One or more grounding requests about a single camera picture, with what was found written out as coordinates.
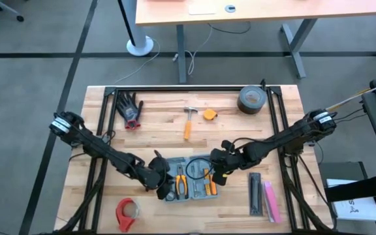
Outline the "orange desk grey legs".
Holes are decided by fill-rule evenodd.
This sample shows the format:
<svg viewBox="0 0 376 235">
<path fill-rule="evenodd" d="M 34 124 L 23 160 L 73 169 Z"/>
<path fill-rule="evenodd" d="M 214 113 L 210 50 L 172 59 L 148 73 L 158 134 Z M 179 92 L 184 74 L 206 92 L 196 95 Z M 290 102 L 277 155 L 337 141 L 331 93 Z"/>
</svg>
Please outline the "orange desk grey legs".
<svg viewBox="0 0 376 235">
<path fill-rule="evenodd" d="M 193 3 L 211 3 L 216 13 L 190 15 L 188 6 Z M 234 5 L 236 11 L 227 12 L 227 5 Z M 295 34 L 285 23 L 280 28 L 299 79 L 306 77 L 300 48 L 318 19 L 372 15 L 376 15 L 376 0 L 137 0 L 136 5 L 136 25 L 176 26 L 179 54 L 185 51 L 186 24 L 301 19 Z"/>
</svg>

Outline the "black work glove red cuff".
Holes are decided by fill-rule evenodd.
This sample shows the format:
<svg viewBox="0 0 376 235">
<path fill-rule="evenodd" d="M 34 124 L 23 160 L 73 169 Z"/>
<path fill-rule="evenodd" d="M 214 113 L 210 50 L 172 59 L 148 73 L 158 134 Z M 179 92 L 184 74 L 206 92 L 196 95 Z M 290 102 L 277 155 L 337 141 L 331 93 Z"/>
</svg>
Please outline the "black work glove red cuff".
<svg viewBox="0 0 376 235">
<path fill-rule="evenodd" d="M 136 104 L 136 93 L 132 95 L 128 91 L 120 91 L 117 97 L 116 110 L 124 119 L 126 129 L 134 130 L 140 126 L 140 115 L 144 101 Z"/>
</svg>

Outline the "black aluminium rig frame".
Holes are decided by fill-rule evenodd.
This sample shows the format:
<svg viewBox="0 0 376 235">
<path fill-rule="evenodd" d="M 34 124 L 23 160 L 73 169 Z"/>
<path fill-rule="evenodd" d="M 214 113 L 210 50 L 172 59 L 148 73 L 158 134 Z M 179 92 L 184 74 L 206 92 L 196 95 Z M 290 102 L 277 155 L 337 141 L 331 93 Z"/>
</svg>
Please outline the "black aluminium rig frame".
<svg viewBox="0 0 376 235">
<path fill-rule="evenodd" d="M 104 98 L 102 86 L 89 86 L 80 115 L 93 132 L 113 130 L 112 147 L 133 153 L 150 162 L 154 151 L 163 157 L 205 155 L 218 148 L 224 140 L 244 144 L 248 138 L 263 139 L 282 127 L 280 102 L 273 107 L 264 105 L 256 115 L 243 114 L 236 100 L 240 86 L 133 86 L 130 91 L 144 101 L 141 126 L 130 131 L 123 119 L 112 111 L 112 98 Z M 198 110 L 192 114 L 191 135 L 184 140 L 187 113 L 185 107 Z M 205 120 L 206 109 L 218 116 Z M 228 177 L 225 186 L 218 187 L 218 197 L 187 202 L 164 202 L 153 191 L 146 191 L 138 181 L 130 180 L 106 165 L 106 179 L 101 208 L 90 207 L 87 228 L 99 220 L 99 234 L 117 234 L 116 207 L 124 198 L 133 199 L 140 206 L 140 214 L 130 228 L 132 234 L 286 234 L 291 231 L 288 202 L 285 198 L 278 153 L 272 151 L 253 169 L 274 189 L 281 223 L 271 223 L 267 215 L 250 216 L 247 171 L 237 170 Z"/>
</svg>

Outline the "yellow tape measure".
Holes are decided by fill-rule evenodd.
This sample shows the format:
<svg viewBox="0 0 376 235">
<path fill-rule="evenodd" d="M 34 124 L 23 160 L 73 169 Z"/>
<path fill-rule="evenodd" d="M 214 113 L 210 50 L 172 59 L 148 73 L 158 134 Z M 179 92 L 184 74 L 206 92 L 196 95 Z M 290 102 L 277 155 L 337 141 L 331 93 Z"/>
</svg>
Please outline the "yellow tape measure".
<svg viewBox="0 0 376 235">
<path fill-rule="evenodd" d="M 218 116 L 218 113 L 212 109 L 206 109 L 203 113 L 203 118 L 205 120 L 211 121 Z"/>
</svg>

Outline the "white pad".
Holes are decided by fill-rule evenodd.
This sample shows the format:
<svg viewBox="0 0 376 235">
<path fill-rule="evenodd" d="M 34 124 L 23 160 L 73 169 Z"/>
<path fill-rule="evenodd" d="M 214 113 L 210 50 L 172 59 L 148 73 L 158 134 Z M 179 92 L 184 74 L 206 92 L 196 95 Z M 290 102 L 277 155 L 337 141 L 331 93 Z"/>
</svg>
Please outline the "white pad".
<svg viewBox="0 0 376 235">
<path fill-rule="evenodd" d="M 215 14 L 215 6 L 211 3 L 193 3 L 188 6 L 190 15 L 208 15 Z"/>
</svg>

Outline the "white paper sheet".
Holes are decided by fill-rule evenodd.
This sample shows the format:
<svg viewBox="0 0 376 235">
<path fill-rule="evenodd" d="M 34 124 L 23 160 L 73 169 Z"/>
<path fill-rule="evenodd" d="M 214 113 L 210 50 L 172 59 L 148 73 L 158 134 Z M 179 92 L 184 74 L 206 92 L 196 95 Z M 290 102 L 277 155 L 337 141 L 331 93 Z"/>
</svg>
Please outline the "white paper sheet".
<svg viewBox="0 0 376 235">
<path fill-rule="evenodd" d="M 376 222 L 376 203 L 373 197 L 337 201 L 332 203 L 332 207 L 338 219 Z"/>
</svg>

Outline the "pole with round white base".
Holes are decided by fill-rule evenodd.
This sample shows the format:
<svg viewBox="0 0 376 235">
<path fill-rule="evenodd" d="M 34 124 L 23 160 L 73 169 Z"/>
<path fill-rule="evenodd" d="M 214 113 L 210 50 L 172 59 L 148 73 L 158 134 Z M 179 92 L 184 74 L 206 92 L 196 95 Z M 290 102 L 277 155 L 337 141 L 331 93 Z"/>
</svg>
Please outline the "pole with round white base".
<svg viewBox="0 0 376 235">
<path fill-rule="evenodd" d="M 154 41 L 146 35 L 142 26 L 136 25 L 137 0 L 117 0 L 117 2 L 129 36 L 126 44 L 127 51 L 136 57 L 149 54 L 154 47 Z"/>
</svg>

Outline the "dark grey box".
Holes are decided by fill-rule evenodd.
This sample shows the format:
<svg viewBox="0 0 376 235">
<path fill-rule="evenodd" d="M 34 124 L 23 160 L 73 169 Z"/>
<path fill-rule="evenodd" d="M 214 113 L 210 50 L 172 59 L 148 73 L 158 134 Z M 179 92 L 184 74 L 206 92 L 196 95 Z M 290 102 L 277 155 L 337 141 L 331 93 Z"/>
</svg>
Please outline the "dark grey box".
<svg viewBox="0 0 376 235">
<path fill-rule="evenodd" d="M 324 191 L 329 197 L 327 179 L 360 181 L 368 178 L 363 162 L 322 163 L 319 166 Z"/>
</svg>

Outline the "yellow black pliers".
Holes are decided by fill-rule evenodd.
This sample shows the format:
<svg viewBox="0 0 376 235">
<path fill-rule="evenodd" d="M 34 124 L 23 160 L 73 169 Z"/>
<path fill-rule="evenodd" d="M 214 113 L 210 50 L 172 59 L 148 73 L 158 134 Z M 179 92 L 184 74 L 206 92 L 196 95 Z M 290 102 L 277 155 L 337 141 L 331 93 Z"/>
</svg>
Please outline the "yellow black pliers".
<svg viewBox="0 0 376 235">
<path fill-rule="evenodd" d="M 187 183 L 187 177 L 183 172 L 182 165 L 178 165 L 177 174 L 175 180 L 175 189 L 176 189 L 176 199 L 179 200 L 181 197 L 184 199 L 189 198 L 189 189 Z"/>
</svg>

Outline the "red tape dispenser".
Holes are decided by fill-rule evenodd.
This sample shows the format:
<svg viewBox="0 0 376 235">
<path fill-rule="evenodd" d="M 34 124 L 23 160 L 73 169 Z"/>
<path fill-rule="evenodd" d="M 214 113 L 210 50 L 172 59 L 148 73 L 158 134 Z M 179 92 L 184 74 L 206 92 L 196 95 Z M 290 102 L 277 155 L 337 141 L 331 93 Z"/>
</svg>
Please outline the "red tape dispenser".
<svg viewBox="0 0 376 235">
<path fill-rule="evenodd" d="M 122 199 L 116 207 L 118 229 L 128 232 L 140 214 L 140 206 L 131 198 Z"/>
</svg>

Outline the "black duct tape roll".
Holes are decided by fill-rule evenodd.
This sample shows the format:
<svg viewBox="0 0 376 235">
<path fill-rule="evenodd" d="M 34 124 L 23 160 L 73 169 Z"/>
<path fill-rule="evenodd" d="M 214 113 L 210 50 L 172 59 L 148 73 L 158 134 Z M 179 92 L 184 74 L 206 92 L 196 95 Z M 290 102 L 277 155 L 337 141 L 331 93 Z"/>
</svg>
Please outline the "black duct tape roll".
<svg viewBox="0 0 376 235">
<path fill-rule="evenodd" d="M 258 86 L 245 86 L 240 90 L 237 106 L 245 114 L 257 114 L 265 105 L 266 92 Z"/>
</svg>

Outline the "hammer with orange handle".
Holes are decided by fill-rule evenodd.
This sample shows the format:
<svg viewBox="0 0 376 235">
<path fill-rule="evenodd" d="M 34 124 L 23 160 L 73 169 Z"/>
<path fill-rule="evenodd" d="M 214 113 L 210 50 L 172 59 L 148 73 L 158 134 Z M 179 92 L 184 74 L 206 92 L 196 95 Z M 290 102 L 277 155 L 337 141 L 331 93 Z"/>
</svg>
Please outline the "hammer with orange handle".
<svg viewBox="0 0 376 235">
<path fill-rule="evenodd" d="M 184 138 L 184 140 L 188 140 L 190 138 L 190 135 L 191 135 L 192 114 L 197 113 L 198 110 L 196 108 L 193 108 L 193 107 L 185 107 L 184 111 L 187 113 L 187 122 L 185 124 L 185 130 L 184 130 L 183 138 Z"/>
</svg>

